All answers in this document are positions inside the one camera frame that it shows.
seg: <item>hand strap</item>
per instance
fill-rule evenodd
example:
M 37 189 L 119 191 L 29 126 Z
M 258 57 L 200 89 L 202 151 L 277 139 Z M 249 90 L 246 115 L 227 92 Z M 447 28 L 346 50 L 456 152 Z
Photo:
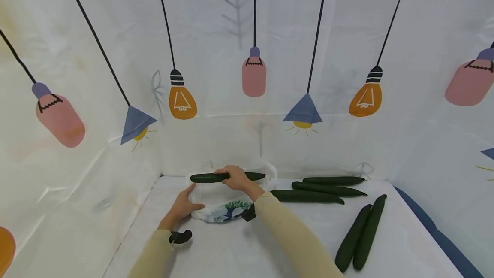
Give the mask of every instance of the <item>hand strap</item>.
M 254 219 L 256 217 L 256 208 L 254 207 L 254 204 L 252 204 L 248 209 L 244 210 L 241 216 L 247 222 Z
M 183 244 L 192 238 L 191 230 L 185 230 L 184 233 L 172 231 L 172 235 L 168 238 L 170 244 Z

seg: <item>cucumber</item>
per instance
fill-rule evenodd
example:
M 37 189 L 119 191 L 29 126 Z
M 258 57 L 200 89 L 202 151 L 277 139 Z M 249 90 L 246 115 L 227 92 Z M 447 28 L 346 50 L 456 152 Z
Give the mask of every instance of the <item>cucumber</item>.
M 313 202 L 313 203 L 339 203 L 345 201 L 329 193 L 304 191 L 304 190 L 273 190 L 271 191 L 280 202 Z
M 353 186 L 365 181 L 362 177 L 355 176 L 337 176 L 337 177 L 307 177 L 302 180 L 308 184 L 334 184 L 337 186 Z
M 266 177 L 266 174 L 261 174 L 261 173 L 253 173 L 253 172 L 246 172 L 247 178 L 249 178 L 252 181 L 258 181 L 260 179 L 263 179 Z M 190 180 L 193 183 L 199 183 L 199 184 L 210 184 L 210 183 L 221 183 L 225 179 L 230 178 L 230 174 L 213 174 L 213 173 L 207 173 L 207 174 L 194 174 L 190 177 Z
M 295 190 L 307 190 L 307 191 L 330 193 L 334 196 L 366 196 L 367 195 L 362 191 L 358 191 L 357 189 L 329 186 L 327 184 L 300 183 L 298 181 L 294 181 L 292 183 L 292 188 Z
M 345 239 L 341 242 L 340 248 L 338 249 L 337 256 L 334 259 L 335 264 L 341 272 L 345 272 L 352 262 L 353 253 L 355 252 L 355 247 L 357 246 L 358 239 L 361 236 L 362 230 L 364 229 L 367 217 L 371 212 L 372 205 L 368 204 L 366 207 L 360 210 L 357 218 L 355 219 L 352 227 L 345 236 Z
M 353 267 L 357 271 L 361 271 L 367 261 L 387 197 L 386 194 L 383 194 L 376 199 L 367 218 L 367 222 L 365 223 L 365 227 L 362 230 L 360 239 L 358 239 L 357 247 L 355 248 L 355 253 L 353 255 Z

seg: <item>black cord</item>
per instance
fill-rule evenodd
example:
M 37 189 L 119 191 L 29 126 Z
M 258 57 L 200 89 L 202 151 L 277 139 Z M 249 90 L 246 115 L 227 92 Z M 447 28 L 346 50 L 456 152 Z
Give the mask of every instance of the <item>black cord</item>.
M 29 72 L 28 67 L 26 67 L 26 65 L 19 58 L 19 55 L 17 55 L 17 52 L 14 50 L 14 47 L 12 46 L 12 44 L 10 44 L 9 40 L 7 39 L 7 37 L 5 36 L 5 34 L 3 33 L 3 31 L 1 31 L 1 28 L 0 28 L 0 35 L 3 38 L 3 40 L 5 41 L 5 43 L 7 44 L 7 46 L 10 48 L 10 51 L 12 51 L 12 54 L 14 55 L 15 59 L 17 60 L 17 62 L 24 68 L 24 71 L 26 71 L 26 73 L 28 74 L 29 78 L 35 84 L 36 83 L 36 80 L 34 79 L 33 75 Z
M 316 41 L 314 43 L 314 53 L 312 54 L 312 63 L 310 65 L 309 83 L 307 84 L 307 93 L 309 93 L 310 82 L 312 80 L 312 70 L 314 69 L 314 60 L 316 59 L 317 40 L 319 38 L 319 28 L 321 27 L 322 8 L 324 8 L 324 0 L 321 0 L 321 10 L 319 11 L 319 20 L 317 21 Z
M 124 90 L 122 89 L 122 86 L 120 85 L 120 82 L 118 82 L 117 76 L 115 75 L 115 72 L 113 71 L 113 68 L 111 67 L 110 60 L 108 60 L 108 57 L 106 56 L 105 50 L 103 49 L 103 46 L 101 45 L 101 42 L 99 41 L 99 38 L 98 38 L 96 32 L 94 31 L 94 28 L 91 24 L 90 19 L 87 17 L 87 14 L 84 11 L 84 8 L 82 7 L 81 1 L 80 0 L 75 0 L 75 1 L 77 1 L 77 4 L 79 5 L 79 8 L 81 9 L 82 15 L 84 15 L 84 18 L 86 19 L 87 24 L 89 25 L 91 32 L 92 32 L 96 42 L 98 43 L 99 49 L 101 50 L 101 53 L 103 54 L 103 57 L 106 60 L 108 68 L 110 68 L 111 74 L 113 75 L 113 78 L 115 79 L 115 82 L 117 83 L 118 89 L 120 89 L 120 92 L 122 93 L 122 96 L 125 99 L 125 102 L 127 102 L 127 105 L 130 106 L 129 99 L 127 99 L 127 96 L 125 95 Z
M 256 46 L 257 0 L 254 0 L 254 47 Z
M 172 48 L 172 36 L 170 36 L 170 27 L 168 27 L 168 18 L 166 17 L 165 2 L 163 2 L 163 0 L 161 0 L 161 6 L 163 7 L 163 14 L 165 15 L 166 32 L 168 32 L 168 42 L 170 43 L 170 53 L 172 54 L 173 70 L 176 70 L 175 57 L 173 56 L 173 48 Z
M 388 32 L 386 34 L 386 38 L 384 38 L 383 48 L 381 48 L 381 53 L 379 54 L 379 58 L 377 59 L 376 66 L 379 66 L 379 62 L 381 61 L 381 57 L 383 56 L 384 47 L 386 46 L 386 42 L 388 41 L 389 32 L 391 31 L 391 27 L 393 26 L 393 21 L 395 20 L 396 12 L 398 11 L 398 6 L 400 5 L 400 1 L 401 0 L 398 0 L 398 3 L 396 4 L 396 8 L 395 8 L 395 11 L 393 13 L 393 18 L 391 18 L 391 23 L 389 24 L 389 28 L 388 28 Z

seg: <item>beige sleeve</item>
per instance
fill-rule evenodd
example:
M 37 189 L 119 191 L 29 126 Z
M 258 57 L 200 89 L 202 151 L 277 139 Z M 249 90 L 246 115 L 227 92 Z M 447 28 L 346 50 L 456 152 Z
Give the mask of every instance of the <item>beige sleeve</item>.
M 271 193 L 260 196 L 254 207 L 300 278 L 344 278 L 317 236 Z
M 156 230 L 142 249 L 127 278 L 163 278 L 166 261 L 173 247 L 168 242 L 169 230 Z

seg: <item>hand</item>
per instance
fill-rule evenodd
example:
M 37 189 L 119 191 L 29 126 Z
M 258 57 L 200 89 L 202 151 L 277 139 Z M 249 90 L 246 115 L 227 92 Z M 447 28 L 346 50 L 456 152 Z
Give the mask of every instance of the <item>hand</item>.
M 175 203 L 173 203 L 168 214 L 161 220 L 158 229 L 171 231 L 180 220 L 190 215 L 191 212 L 204 208 L 204 204 L 194 204 L 189 201 L 189 194 L 194 190 L 195 186 L 195 183 L 191 184 L 187 189 L 178 194 Z
M 229 179 L 222 181 L 229 188 L 237 191 L 243 191 L 251 181 L 247 178 L 244 170 L 236 165 L 227 165 L 226 167 L 214 171 L 215 174 L 230 174 Z
M 264 190 L 258 184 L 247 178 L 244 170 L 236 165 L 227 165 L 226 167 L 214 171 L 215 174 L 230 174 L 230 178 L 222 181 L 229 188 L 237 191 L 242 191 L 250 197 L 253 202 L 256 202 L 258 197 L 264 194 Z

